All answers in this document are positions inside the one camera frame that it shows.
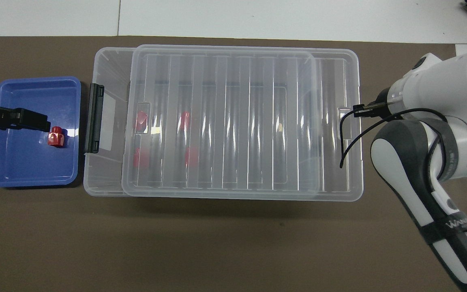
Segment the clear plastic box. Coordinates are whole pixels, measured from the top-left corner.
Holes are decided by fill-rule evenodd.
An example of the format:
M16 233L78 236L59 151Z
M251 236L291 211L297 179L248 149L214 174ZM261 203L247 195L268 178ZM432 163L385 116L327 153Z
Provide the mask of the clear plastic box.
M104 48L93 73L115 116L111 149L86 155L89 194L354 201L363 192L360 144L338 168L339 119L359 103L350 50ZM360 124L344 130L347 144Z

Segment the black button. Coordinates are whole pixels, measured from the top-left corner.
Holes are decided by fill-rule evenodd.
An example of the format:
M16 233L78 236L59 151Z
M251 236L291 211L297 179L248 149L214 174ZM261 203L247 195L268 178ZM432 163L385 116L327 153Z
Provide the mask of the black button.
M419 68L419 66L423 65L423 63L424 63L425 60L426 60L426 57L422 57L421 59L419 59L419 61L417 61L417 63L416 63L416 64L413 66L413 68L410 69L410 70Z
M448 204L448 207L452 208L453 210L458 209L458 207L455 205L454 201L452 201L451 199L448 199L448 201L446 201L446 204Z

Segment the velcro strap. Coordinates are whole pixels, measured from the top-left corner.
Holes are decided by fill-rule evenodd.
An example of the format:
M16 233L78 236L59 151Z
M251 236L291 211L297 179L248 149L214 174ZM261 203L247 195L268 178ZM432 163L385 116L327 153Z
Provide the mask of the velcro strap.
M467 216L456 212L419 228L426 244L467 231Z

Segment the brown table surface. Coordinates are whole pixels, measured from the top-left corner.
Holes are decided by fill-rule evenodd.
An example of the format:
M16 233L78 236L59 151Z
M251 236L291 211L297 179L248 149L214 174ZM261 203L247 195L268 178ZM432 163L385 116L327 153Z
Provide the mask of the brown table surface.
M427 52L455 54L449 44L0 37L0 82L72 75L89 83L97 50L140 44L348 48L360 60L364 103ZM0 292L457 291L374 171L372 138L363 139L365 192L353 203L94 198L82 185L0 188ZM467 211L467 179L446 186Z

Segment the blue plastic tray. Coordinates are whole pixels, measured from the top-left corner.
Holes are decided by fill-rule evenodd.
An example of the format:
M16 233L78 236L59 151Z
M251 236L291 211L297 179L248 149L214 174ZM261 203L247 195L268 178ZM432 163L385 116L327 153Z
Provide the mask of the blue plastic tray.
M47 143L48 133L0 130L0 187L67 185L77 177L80 81L75 77L9 79L0 84L0 107L48 115L66 130L65 145Z

